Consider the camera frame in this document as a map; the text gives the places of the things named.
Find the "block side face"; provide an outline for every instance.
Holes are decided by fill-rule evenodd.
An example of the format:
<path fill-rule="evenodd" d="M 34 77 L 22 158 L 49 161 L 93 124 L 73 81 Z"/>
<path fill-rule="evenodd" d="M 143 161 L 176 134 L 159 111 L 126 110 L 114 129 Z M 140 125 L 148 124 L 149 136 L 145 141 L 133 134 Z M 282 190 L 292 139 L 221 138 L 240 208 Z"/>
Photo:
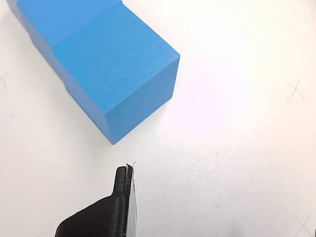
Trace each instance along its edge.
<path fill-rule="evenodd" d="M 101 132 L 110 140 L 110 132 L 107 126 L 106 118 L 101 109 L 91 100 L 91 98 L 77 84 L 76 80 L 67 72 L 67 70 L 58 62 L 57 58 L 51 51 L 50 46 L 31 24 L 29 19 L 20 11 L 24 26 L 28 31 L 33 44 L 42 54 L 44 59 L 49 63 L 59 78 L 63 81 L 67 91 L 85 111 L 90 119 L 97 125 Z"/>
<path fill-rule="evenodd" d="M 178 55 L 122 3 L 63 40 L 53 52 L 105 113 Z"/>
<path fill-rule="evenodd" d="M 18 6 L 53 47 L 121 0 L 19 0 Z"/>
<path fill-rule="evenodd" d="M 172 97 L 179 60 L 180 55 L 106 113 L 112 144 L 118 142 Z"/>

